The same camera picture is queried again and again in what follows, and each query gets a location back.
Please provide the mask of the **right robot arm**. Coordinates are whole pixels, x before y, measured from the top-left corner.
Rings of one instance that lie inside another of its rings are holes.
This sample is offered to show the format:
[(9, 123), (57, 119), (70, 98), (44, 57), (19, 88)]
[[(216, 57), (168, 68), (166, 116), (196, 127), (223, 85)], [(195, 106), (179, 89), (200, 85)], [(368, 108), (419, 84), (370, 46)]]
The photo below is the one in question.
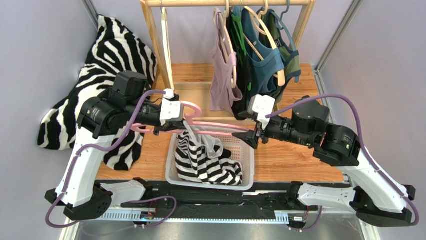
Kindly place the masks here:
[(334, 97), (349, 105), (356, 130), (330, 123), (330, 109), (319, 103), (321, 95), (304, 96), (290, 105), (291, 118), (281, 117), (280, 111), (272, 112), (268, 96), (256, 95), (248, 110), (240, 114), (255, 122), (254, 129), (237, 132), (234, 137), (252, 149), (270, 139), (313, 149), (314, 158), (337, 168), (352, 181), (343, 188), (293, 181), (285, 201), (294, 209), (339, 209), (380, 228), (416, 226), (420, 214), (413, 203), (415, 187), (399, 184), (380, 167), (365, 147), (356, 107), (343, 95)]

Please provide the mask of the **pink hanger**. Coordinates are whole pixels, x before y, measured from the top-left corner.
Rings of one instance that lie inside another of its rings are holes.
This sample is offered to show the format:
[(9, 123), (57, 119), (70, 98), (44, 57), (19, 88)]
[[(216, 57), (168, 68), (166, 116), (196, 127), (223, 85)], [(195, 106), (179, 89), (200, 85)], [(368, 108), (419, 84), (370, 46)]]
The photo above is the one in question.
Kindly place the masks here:
[[(195, 134), (199, 135), (211, 135), (211, 136), (227, 136), (231, 137), (232, 133), (241, 133), (247, 132), (249, 129), (247, 127), (224, 124), (224, 123), (214, 123), (214, 122), (205, 122), (205, 121), (194, 121), (194, 118), (201, 116), (202, 109), (200, 106), (189, 101), (180, 101), (183, 105), (183, 121), (186, 126), (186, 130), (193, 130)], [(144, 134), (154, 134), (154, 129), (143, 129), (144, 125), (141, 123), (135, 123), (132, 125), (131, 130), (137, 133)], [(168, 132), (173, 134), (180, 134), (181, 131)]]

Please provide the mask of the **mauve tank top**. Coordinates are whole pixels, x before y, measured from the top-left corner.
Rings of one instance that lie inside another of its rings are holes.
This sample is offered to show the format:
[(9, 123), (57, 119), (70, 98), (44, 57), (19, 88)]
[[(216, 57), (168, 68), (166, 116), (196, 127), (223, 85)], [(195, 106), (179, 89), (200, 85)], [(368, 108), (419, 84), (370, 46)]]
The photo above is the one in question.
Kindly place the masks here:
[(227, 111), (233, 113), (232, 106), (234, 102), (242, 99), (242, 92), (236, 85), (236, 88), (231, 87), (230, 80), (232, 78), (231, 60), (228, 64), (225, 63), (221, 45), (218, 39), (218, 31), (216, 30), (216, 43), (212, 49), (211, 58), (214, 67), (214, 74), (210, 87), (210, 110), (211, 111)]

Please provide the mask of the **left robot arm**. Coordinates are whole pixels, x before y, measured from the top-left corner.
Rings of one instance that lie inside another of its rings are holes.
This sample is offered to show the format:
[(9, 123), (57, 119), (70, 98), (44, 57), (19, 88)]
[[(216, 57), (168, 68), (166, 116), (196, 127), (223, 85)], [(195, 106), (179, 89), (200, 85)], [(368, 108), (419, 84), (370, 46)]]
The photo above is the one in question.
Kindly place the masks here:
[(58, 187), (45, 193), (71, 223), (98, 219), (112, 206), (143, 198), (147, 185), (140, 178), (108, 184), (97, 183), (96, 176), (105, 155), (119, 147), (133, 124), (153, 126), (156, 134), (183, 127), (179, 95), (162, 90), (162, 102), (155, 105), (148, 100), (154, 93), (145, 75), (122, 71), (112, 87), (82, 105), (66, 172)]

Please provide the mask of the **cream hanger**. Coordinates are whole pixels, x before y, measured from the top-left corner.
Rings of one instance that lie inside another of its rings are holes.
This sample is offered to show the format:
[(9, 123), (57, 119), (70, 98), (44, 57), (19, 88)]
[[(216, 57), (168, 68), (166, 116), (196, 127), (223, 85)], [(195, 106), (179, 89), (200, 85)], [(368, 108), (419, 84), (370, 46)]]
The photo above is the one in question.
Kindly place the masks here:
[(170, 89), (174, 90), (174, 81), (173, 81), (173, 71), (172, 71), (172, 61), (170, 53), (170, 41), (169, 41), (169, 28), (168, 28), (168, 12), (167, 9), (163, 7), (163, 1), (160, 0), (160, 9), (161, 9), (161, 28), (162, 28), (162, 42), (163, 42), (163, 51), (165, 55), (165, 68), (167, 81), (170, 85)]

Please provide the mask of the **striped tank top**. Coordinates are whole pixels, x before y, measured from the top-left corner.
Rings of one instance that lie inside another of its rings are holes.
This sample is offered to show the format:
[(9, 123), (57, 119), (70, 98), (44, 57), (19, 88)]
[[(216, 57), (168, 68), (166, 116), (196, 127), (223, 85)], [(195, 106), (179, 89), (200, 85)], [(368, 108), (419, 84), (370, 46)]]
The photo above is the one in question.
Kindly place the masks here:
[(232, 152), (211, 135), (184, 130), (176, 137), (174, 152), (178, 177), (206, 185), (239, 186), (243, 181), (242, 164), (231, 159)]

